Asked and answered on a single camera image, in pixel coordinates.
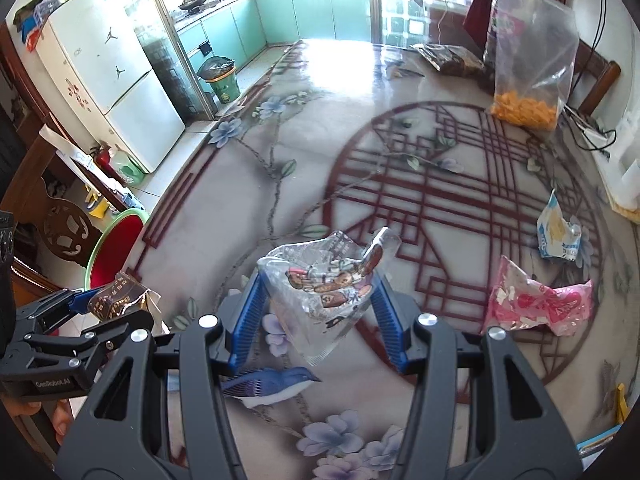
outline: frying pan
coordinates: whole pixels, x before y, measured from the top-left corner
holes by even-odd
[[[206,0],[184,0],[178,7],[182,10],[191,10],[195,7],[199,7]]]

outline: brown snack package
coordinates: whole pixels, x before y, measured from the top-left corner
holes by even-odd
[[[153,335],[168,333],[167,326],[162,321],[162,314],[158,309],[160,295],[150,288],[134,280],[128,274],[119,272],[110,285],[89,300],[89,312],[100,321],[108,321],[122,316],[130,308],[146,310],[154,318]]]
[[[417,43],[411,47],[442,75],[475,77],[484,70],[482,61],[463,46]]]

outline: white refrigerator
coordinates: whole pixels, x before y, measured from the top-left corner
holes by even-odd
[[[116,1],[69,0],[50,15],[36,51],[94,139],[143,171],[158,167],[184,123]]]

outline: red garment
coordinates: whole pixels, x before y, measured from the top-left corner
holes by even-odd
[[[491,16],[491,3],[493,0],[474,0],[466,14],[463,27],[476,42],[481,50],[484,50],[486,43],[486,32],[489,28],[489,17]]]

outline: green trash bin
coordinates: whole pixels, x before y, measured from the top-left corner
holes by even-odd
[[[211,88],[213,88],[213,91],[223,105],[235,101],[240,97],[240,87],[236,79],[236,67],[233,67],[225,75],[221,75],[216,79],[205,79],[204,81],[211,85]]]
[[[198,69],[198,77],[211,85],[222,104],[240,97],[236,79],[236,62],[228,57],[213,56]]]

